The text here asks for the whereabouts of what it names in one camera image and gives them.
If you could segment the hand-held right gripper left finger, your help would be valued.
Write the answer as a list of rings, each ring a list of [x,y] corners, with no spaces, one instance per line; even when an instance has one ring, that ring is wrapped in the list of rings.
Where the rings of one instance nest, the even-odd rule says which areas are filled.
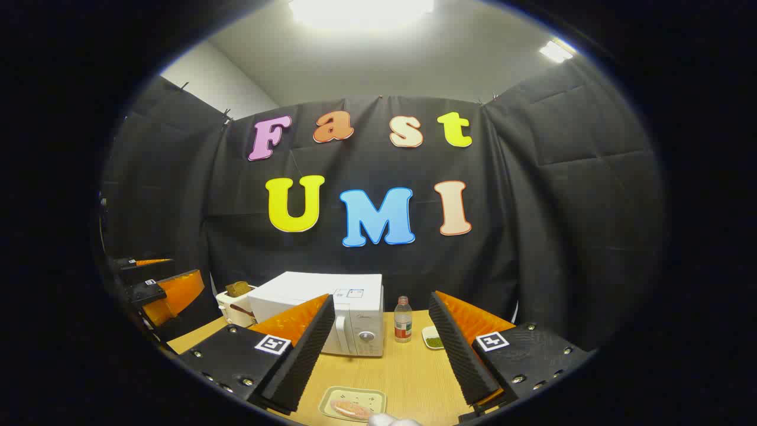
[[[187,369],[247,404],[297,410],[335,322],[322,294],[250,327],[227,325],[179,353]]]

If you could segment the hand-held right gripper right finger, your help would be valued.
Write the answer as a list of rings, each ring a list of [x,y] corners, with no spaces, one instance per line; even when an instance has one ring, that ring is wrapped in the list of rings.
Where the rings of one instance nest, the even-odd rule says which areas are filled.
[[[549,327],[512,324],[440,291],[430,294],[428,313],[476,415],[542,393],[592,357]]]

